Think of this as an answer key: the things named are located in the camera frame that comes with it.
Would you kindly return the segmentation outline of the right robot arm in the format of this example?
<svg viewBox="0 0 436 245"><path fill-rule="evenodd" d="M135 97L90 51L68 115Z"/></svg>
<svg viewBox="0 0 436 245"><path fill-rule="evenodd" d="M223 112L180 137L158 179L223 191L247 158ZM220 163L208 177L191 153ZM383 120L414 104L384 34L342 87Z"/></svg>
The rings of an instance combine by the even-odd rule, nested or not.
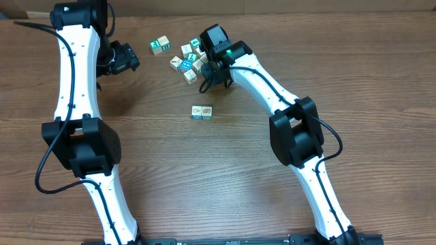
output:
<svg viewBox="0 0 436 245"><path fill-rule="evenodd" d="M270 146L276 158L298 178L315 219L318 244L359 244L360 239L343 213L326 172L323 129L334 129L321 120L310 97L298 98L283 88L260 64L248 45L232 43L218 24L200 34L206 53L205 77L200 92L211 86L236 83L266 110Z"/></svg>

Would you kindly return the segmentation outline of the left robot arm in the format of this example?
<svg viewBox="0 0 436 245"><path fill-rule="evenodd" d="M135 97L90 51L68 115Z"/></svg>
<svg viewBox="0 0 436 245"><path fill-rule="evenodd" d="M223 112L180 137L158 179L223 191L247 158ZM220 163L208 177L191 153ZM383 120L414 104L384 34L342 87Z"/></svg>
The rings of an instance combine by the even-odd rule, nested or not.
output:
<svg viewBox="0 0 436 245"><path fill-rule="evenodd" d="M121 143L101 117L100 76L117 75L140 64L129 44L109 41L107 1L58 3L50 13L59 42L61 79L54 120L42 124L54 153L89 192L104 230L102 244L140 244L119 178Z"/></svg>

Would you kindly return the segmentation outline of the wooden block green edge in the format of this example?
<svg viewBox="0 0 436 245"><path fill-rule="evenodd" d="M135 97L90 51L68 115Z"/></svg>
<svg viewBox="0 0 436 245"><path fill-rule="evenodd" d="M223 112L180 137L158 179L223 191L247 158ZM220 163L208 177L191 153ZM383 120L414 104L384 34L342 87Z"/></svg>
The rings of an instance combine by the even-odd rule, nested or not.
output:
<svg viewBox="0 0 436 245"><path fill-rule="evenodd" d="M202 119L211 120L213 115L213 108L210 106L202 106Z"/></svg>

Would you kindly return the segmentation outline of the wooden block blue edge lowest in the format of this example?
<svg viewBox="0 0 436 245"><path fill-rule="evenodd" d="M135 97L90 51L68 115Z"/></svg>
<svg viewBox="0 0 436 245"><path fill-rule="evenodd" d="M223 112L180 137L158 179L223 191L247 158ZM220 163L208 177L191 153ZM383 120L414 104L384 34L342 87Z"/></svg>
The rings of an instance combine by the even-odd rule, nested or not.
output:
<svg viewBox="0 0 436 245"><path fill-rule="evenodd" d="M193 105L191 108L191 117L193 119L202 119L202 106Z"/></svg>

